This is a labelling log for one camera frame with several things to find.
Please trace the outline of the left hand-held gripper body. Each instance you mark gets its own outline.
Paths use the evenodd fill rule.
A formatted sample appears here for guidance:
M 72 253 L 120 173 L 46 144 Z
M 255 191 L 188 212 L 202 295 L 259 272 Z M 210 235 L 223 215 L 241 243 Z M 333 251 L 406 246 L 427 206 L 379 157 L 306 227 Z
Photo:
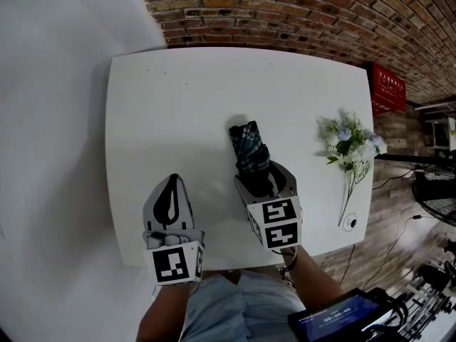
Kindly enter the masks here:
M 200 282 L 204 236 L 199 229 L 153 229 L 146 222 L 144 258 L 154 282 L 158 286 Z

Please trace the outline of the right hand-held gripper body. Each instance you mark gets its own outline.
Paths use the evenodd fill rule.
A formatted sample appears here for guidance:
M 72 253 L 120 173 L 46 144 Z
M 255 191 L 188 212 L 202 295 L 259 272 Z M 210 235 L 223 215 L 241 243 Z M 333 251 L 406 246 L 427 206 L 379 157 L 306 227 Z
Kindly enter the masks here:
M 304 214 L 293 188 L 265 197 L 247 193 L 246 209 L 252 231 L 246 241 L 247 249 L 277 252 L 301 243 Z

